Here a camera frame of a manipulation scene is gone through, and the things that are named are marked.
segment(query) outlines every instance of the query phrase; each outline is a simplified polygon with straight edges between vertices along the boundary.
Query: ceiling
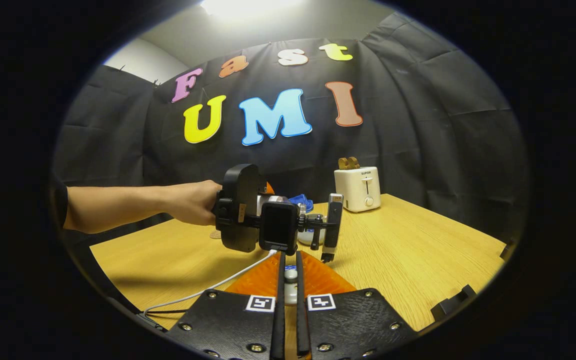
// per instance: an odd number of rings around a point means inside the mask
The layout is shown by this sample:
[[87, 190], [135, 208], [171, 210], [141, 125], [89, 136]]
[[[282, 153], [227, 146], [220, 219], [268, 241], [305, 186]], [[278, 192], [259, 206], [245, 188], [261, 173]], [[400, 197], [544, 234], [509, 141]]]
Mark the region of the ceiling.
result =
[[301, 0], [263, 15], [208, 15], [199, 4], [180, 11], [140, 37], [188, 67], [232, 51], [275, 41], [363, 39], [390, 7], [373, 0]]

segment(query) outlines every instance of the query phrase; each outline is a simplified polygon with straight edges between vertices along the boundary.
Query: forearm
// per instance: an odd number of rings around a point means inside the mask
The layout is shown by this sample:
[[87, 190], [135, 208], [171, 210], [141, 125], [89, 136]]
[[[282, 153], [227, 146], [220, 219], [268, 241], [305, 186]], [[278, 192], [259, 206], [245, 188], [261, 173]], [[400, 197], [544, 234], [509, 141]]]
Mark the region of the forearm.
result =
[[167, 212], [165, 186], [68, 187], [64, 228], [100, 233]]

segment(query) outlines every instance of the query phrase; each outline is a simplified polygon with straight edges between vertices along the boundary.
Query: bolt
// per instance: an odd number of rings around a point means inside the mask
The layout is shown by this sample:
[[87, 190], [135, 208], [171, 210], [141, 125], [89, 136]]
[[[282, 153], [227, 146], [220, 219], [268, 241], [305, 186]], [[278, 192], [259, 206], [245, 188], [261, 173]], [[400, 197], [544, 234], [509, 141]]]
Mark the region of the bolt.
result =
[[263, 353], [266, 351], [266, 348], [262, 344], [249, 344], [247, 348], [253, 353]]
[[319, 346], [317, 346], [317, 350], [318, 351], [331, 351], [332, 350], [332, 345], [331, 344], [320, 344]]

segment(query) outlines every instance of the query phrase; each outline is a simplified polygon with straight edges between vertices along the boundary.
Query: sleeve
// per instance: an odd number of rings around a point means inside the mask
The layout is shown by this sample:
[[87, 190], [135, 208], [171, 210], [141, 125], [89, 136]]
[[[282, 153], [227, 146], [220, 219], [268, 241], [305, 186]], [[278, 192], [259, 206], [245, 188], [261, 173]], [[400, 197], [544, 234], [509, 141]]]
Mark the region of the sleeve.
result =
[[68, 212], [68, 189], [54, 172], [52, 173], [50, 181], [50, 196], [58, 224], [64, 227], [64, 223], [66, 223], [66, 212]]

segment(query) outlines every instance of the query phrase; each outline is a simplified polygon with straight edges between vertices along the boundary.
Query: white cable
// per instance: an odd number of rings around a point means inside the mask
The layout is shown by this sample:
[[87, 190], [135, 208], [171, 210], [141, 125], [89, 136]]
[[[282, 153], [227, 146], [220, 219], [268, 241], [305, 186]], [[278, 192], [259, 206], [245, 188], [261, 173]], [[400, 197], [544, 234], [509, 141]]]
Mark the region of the white cable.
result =
[[150, 312], [150, 310], [156, 309], [156, 308], [161, 308], [162, 306], [166, 306], [166, 305], [172, 305], [172, 304], [176, 304], [176, 303], [181, 303], [182, 301], [186, 301], [188, 299], [192, 299], [194, 297], [200, 296], [201, 294], [203, 294], [206, 290], [208, 289], [215, 289], [216, 287], [219, 287], [219, 285], [224, 285], [226, 283], [228, 283], [230, 280], [233, 280], [234, 278], [237, 278], [237, 276], [242, 275], [243, 273], [249, 271], [250, 269], [256, 267], [257, 265], [261, 264], [261, 262], [263, 262], [264, 260], [267, 260], [268, 258], [270, 258], [272, 255], [275, 255], [277, 253], [277, 250], [270, 250], [268, 251], [268, 255], [266, 255], [263, 259], [259, 260], [258, 262], [255, 262], [254, 264], [250, 265], [249, 267], [243, 269], [242, 271], [237, 272], [236, 274], [234, 274], [233, 276], [230, 276], [229, 278], [227, 278], [226, 280], [223, 281], [219, 281], [217, 282], [215, 285], [212, 285], [211, 287], [208, 287], [206, 289], [203, 289], [195, 294], [192, 295], [188, 295], [186, 297], [182, 297], [179, 300], [174, 300], [174, 301], [170, 301], [170, 302], [166, 302], [166, 303], [160, 303], [159, 305], [154, 305], [154, 306], [150, 306], [149, 308], [147, 308], [146, 310], [143, 311], [143, 316], [144, 317], [148, 317], [148, 312]]

